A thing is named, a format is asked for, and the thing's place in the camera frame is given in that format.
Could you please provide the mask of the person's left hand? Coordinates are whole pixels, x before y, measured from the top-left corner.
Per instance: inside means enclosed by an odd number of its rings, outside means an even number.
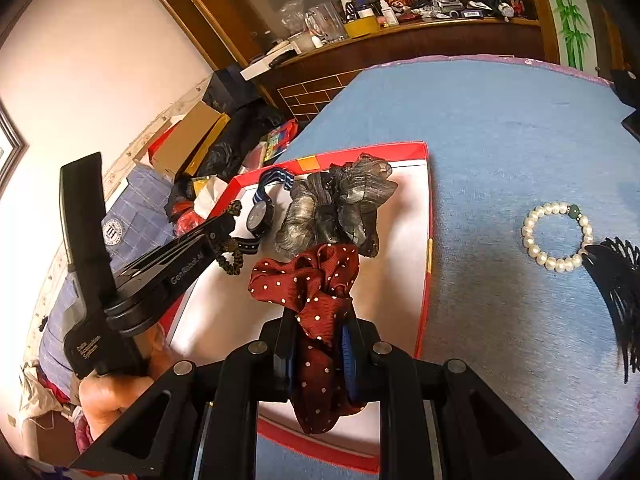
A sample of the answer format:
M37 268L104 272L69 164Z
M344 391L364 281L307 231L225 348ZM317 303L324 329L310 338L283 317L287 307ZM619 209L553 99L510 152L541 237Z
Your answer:
M148 376L91 374L79 384L79 401L93 440L110 428L176 362L175 352L166 344L160 324L144 336L151 349Z

